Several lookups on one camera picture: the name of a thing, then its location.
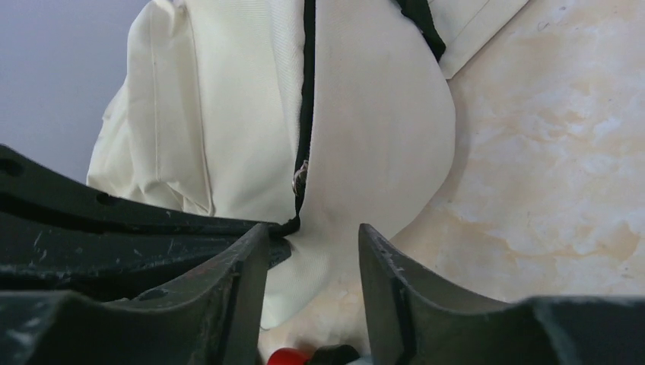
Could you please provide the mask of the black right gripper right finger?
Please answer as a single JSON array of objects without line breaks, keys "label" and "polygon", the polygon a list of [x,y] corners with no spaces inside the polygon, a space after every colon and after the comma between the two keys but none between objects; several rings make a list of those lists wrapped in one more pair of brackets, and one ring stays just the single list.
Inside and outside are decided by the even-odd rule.
[{"label": "black right gripper right finger", "polygon": [[505,303],[442,278],[359,228],[376,364],[642,364],[642,297],[537,296]]}]

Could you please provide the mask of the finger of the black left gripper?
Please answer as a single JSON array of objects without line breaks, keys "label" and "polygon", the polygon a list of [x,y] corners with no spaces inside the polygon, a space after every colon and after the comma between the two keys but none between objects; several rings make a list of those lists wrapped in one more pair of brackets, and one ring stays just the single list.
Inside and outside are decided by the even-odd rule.
[{"label": "finger of the black left gripper", "polygon": [[255,225],[171,211],[159,224],[112,230],[97,222],[57,227],[3,213],[1,292],[135,297],[223,253]]},{"label": "finger of the black left gripper", "polygon": [[243,235],[255,221],[206,217],[118,198],[54,172],[1,146],[2,206],[26,204],[36,220],[134,234]]}]

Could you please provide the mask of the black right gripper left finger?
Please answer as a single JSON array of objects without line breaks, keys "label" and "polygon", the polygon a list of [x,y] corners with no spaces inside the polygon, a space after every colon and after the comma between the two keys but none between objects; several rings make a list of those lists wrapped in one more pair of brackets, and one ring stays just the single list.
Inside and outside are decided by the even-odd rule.
[{"label": "black right gripper left finger", "polygon": [[3,364],[253,364],[267,227],[132,300],[71,291],[1,295]]}]

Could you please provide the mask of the cream canvas backpack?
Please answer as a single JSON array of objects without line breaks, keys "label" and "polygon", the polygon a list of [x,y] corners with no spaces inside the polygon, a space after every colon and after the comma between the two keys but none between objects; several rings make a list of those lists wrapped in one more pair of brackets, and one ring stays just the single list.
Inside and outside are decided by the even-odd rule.
[{"label": "cream canvas backpack", "polygon": [[395,236],[453,163],[447,82],[521,1],[151,1],[87,184],[207,217],[276,223],[260,325],[351,270],[360,224]]}]

